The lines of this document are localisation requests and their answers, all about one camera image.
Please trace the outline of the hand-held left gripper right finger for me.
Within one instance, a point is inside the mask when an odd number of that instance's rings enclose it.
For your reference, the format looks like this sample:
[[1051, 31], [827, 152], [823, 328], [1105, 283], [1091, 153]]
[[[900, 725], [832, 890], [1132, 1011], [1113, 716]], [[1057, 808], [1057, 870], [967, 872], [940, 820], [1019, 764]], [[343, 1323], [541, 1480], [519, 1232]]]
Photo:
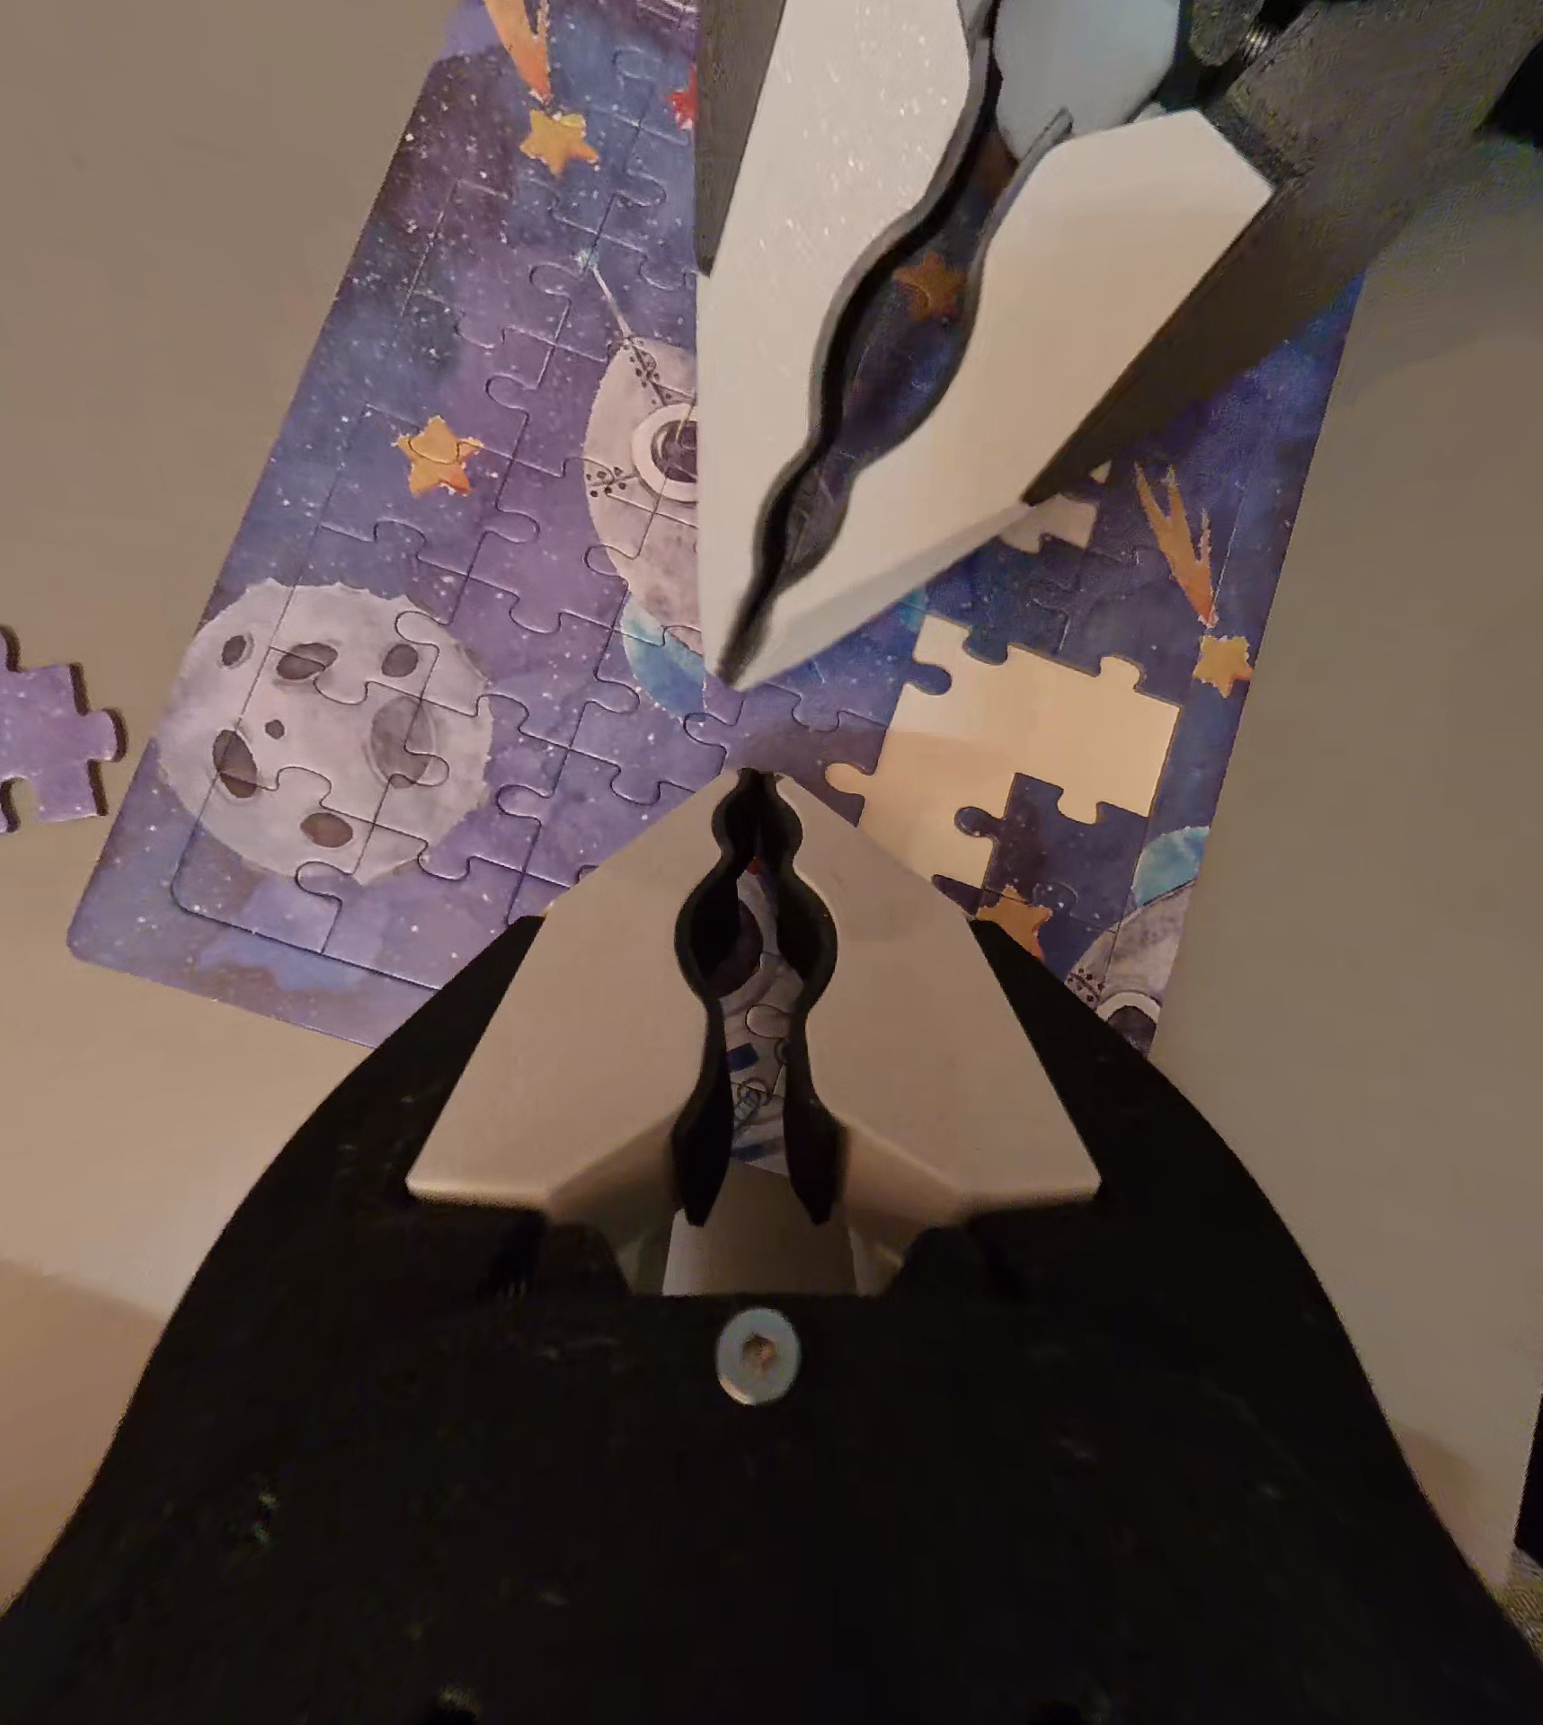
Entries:
[[796, 935], [785, 1167], [888, 1289], [931, 1230], [1084, 1203], [1100, 1172], [974, 924], [792, 781], [767, 781], [764, 854]]

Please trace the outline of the purple jigsaw puzzle piece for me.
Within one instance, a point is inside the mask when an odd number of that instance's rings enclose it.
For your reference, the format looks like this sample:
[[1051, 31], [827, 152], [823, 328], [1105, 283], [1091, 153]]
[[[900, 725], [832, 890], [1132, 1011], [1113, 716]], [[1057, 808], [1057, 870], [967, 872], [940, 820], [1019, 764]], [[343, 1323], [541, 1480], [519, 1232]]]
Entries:
[[87, 709], [68, 664], [21, 666], [14, 635], [0, 628], [0, 836], [16, 829], [8, 793], [28, 788], [41, 824], [104, 813], [98, 768], [123, 752], [122, 727]]

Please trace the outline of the space jigsaw puzzle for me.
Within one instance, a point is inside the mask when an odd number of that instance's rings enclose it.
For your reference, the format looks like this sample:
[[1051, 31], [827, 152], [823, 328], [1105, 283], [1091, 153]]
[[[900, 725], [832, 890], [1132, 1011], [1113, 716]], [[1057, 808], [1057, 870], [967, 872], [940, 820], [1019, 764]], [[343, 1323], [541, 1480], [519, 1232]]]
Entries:
[[823, 657], [695, 615], [695, 4], [460, 4], [68, 928], [377, 1045], [738, 768], [1152, 1046], [1357, 286]]

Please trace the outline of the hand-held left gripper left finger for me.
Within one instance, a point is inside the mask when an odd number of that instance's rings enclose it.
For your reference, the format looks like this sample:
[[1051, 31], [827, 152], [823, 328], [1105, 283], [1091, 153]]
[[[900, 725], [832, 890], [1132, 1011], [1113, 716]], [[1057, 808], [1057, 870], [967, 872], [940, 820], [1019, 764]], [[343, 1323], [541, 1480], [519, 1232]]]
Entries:
[[413, 1197], [528, 1212], [611, 1246], [681, 1214], [695, 1244], [674, 1289], [744, 1287], [751, 1215], [713, 1219], [733, 1099], [690, 903], [722, 890], [735, 906], [726, 818], [749, 797], [742, 773], [710, 782], [514, 924], [528, 944], [409, 1167]]

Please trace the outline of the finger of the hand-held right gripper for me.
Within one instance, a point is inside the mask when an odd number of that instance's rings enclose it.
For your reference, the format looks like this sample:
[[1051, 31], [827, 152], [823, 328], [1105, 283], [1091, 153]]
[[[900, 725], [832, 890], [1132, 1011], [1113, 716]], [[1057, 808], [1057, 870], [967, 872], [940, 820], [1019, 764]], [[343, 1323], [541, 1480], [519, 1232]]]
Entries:
[[857, 473], [814, 565], [735, 626], [724, 678], [749, 689], [823, 653], [1021, 524], [1042, 470], [1269, 198], [1197, 110], [1032, 153], [974, 259], [949, 376]]
[[699, 468], [706, 667], [764, 682], [911, 594], [963, 551], [931, 507], [864, 518], [803, 567], [780, 527], [836, 412], [846, 326], [954, 186], [988, 103], [992, 4], [715, 4], [695, 135]]

